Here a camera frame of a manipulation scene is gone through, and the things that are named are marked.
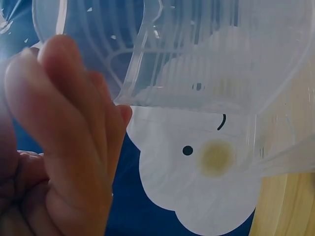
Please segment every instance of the white cloud-shaped sticker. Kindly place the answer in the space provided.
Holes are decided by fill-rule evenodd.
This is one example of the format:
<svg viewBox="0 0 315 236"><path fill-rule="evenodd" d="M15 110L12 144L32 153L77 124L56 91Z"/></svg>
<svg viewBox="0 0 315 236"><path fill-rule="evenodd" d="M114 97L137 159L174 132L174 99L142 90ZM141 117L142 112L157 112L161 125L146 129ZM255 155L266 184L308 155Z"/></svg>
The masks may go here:
<svg viewBox="0 0 315 236"><path fill-rule="evenodd" d="M217 236L240 226L253 212L260 180L227 181L211 178L198 168L200 149L211 140L224 140L235 153L246 156L241 144L245 121L227 116L220 131L222 115L162 108L133 108L127 132L140 149L139 172L148 198L157 206L173 210L190 231ZM231 177L237 159L229 170Z"/></svg>

